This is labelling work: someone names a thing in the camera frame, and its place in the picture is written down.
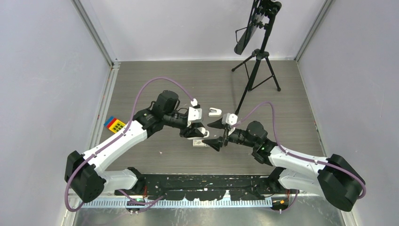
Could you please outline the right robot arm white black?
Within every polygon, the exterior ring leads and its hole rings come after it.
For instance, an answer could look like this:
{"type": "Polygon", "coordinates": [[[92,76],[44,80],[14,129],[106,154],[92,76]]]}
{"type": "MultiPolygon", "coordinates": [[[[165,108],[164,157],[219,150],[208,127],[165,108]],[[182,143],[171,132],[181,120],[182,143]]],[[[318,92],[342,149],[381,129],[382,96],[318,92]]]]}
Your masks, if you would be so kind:
{"type": "Polygon", "coordinates": [[[252,148],[252,156],[260,164],[275,169],[268,177],[274,193],[301,190],[325,198],[334,207],[349,212],[366,194],[366,183],[340,155],[317,157],[290,150],[271,141],[262,123],[252,121],[246,129],[235,129],[219,119],[211,127],[224,129],[222,136],[204,139],[203,143],[219,151],[229,143],[252,148]]]}

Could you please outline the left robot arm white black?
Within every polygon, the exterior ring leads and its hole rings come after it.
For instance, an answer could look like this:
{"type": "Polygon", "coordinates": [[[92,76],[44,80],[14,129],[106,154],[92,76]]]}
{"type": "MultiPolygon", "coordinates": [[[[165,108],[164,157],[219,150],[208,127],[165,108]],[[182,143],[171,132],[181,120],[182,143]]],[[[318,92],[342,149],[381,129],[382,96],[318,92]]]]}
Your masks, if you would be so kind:
{"type": "Polygon", "coordinates": [[[104,142],[84,153],[71,152],[66,160],[64,179],[83,203],[95,200],[101,193],[128,190],[138,195],[144,182],[134,169],[107,171],[107,168],[133,146],[147,140],[165,126],[179,129],[186,139],[206,138],[209,132],[202,124],[202,109],[196,99],[184,113],[179,112],[179,96],[164,90],[149,107],[134,114],[132,120],[104,142]]]}

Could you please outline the white stapler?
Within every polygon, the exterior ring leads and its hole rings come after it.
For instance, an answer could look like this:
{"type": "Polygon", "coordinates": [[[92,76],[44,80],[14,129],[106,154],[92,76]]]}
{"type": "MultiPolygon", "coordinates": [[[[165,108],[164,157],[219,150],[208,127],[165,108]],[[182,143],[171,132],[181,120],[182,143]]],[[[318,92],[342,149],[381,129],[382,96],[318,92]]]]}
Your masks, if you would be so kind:
{"type": "Polygon", "coordinates": [[[189,132],[186,135],[186,139],[193,140],[193,139],[205,139],[209,137],[209,131],[208,130],[199,130],[195,129],[191,132],[189,132]]]}

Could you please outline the white staple box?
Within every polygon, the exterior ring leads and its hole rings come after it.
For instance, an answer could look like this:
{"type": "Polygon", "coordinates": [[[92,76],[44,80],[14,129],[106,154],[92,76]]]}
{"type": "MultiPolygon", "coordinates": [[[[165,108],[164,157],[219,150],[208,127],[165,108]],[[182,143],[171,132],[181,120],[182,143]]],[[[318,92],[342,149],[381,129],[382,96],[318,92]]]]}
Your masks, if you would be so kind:
{"type": "Polygon", "coordinates": [[[193,139],[192,140],[192,145],[194,147],[204,147],[207,146],[205,143],[203,143],[203,141],[201,139],[193,139]]]}

